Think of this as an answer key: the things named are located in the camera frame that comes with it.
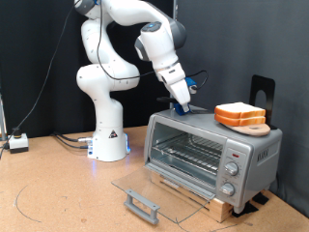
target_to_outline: toaster oven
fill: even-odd
[[[167,186],[182,186],[205,199],[199,202],[202,207],[215,197],[233,205],[239,214],[248,200],[275,180],[281,138],[279,129],[254,137],[226,128],[214,121],[212,113],[180,116],[174,109],[165,110],[150,118],[145,166],[113,184],[126,191],[125,204],[135,213],[143,214],[132,203],[134,198],[144,208],[154,207],[142,216],[154,223],[156,212],[179,222],[198,207],[158,188],[152,173],[164,178]]]

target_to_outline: warning label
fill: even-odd
[[[114,138],[114,137],[118,137],[117,133],[115,133],[115,131],[113,130],[110,135],[109,138]]]

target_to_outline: blue light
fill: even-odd
[[[93,176],[97,176],[97,163],[95,160],[93,160]]]
[[[131,149],[129,148],[127,133],[125,133],[125,135],[126,135],[126,153],[128,154],[131,152]]]

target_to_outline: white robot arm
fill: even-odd
[[[175,50],[183,46],[186,33],[180,23],[147,2],[74,1],[76,10],[89,17],[81,31],[88,58],[94,64],[81,68],[77,74],[78,86],[93,99],[96,108],[97,128],[93,152],[88,151],[88,157],[120,160],[126,156],[123,108],[119,102],[110,99],[109,92],[136,87],[139,71],[115,52],[106,33],[107,25],[113,20],[124,26],[150,22],[142,28],[135,48],[142,60],[153,63],[158,80],[164,83],[184,111],[189,110],[190,95]]]

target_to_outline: toast slice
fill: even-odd
[[[243,102],[220,104],[214,109],[214,113],[229,119],[246,119],[266,115],[264,109]]]
[[[218,114],[214,114],[214,120],[218,121],[221,124],[239,127],[239,126],[249,126],[254,124],[264,124],[266,121],[266,117],[258,116],[258,117],[251,117],[251,118],[244,118],[244,119],[231,119],[227,117],[223,117]]]

